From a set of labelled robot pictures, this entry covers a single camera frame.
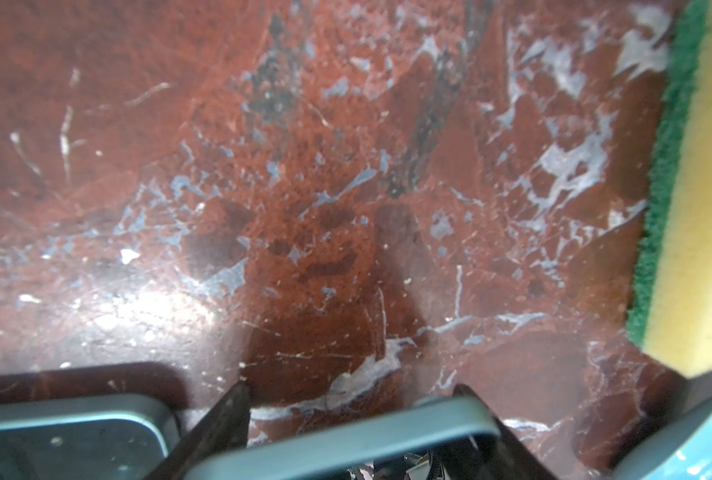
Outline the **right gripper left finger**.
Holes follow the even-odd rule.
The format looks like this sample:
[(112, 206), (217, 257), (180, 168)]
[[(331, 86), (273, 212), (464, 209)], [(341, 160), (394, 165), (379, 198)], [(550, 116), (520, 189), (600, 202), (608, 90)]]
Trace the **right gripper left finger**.
[(211, 456), (245, 449), (251, 406), (249, 385), (237, 382), (145, 480), (184, 479), (192, 468)]

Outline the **dark phone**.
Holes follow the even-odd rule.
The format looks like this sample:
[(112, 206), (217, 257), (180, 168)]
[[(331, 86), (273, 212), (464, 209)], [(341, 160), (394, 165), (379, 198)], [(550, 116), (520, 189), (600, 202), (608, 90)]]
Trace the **dark phone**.
[(427, 400), (406, 410), (343, 424), (261, 447), (214, 455), (187, 479), (319, 479), (374, 460), (500, 437), (483, 402), (471, 396)]

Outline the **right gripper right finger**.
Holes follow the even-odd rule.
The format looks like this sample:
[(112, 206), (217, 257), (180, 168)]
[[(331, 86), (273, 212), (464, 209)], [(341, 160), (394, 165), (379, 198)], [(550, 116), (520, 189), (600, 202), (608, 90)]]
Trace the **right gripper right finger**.
[(445, 479), (556, 479), (471, 387), (458, 384), (453, 396), (472, 397), (482, 403), (493, 417), (496, 433), (434, 447), (433, 465), (443, 468)]

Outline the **teal phone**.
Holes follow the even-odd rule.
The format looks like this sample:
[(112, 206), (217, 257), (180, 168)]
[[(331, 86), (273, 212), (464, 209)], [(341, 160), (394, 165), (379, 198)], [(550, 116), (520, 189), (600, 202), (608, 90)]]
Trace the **teal phone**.
[(174, 413), (140, 394), (0, 405), (0, 479), (142, 479), (180, 441)]

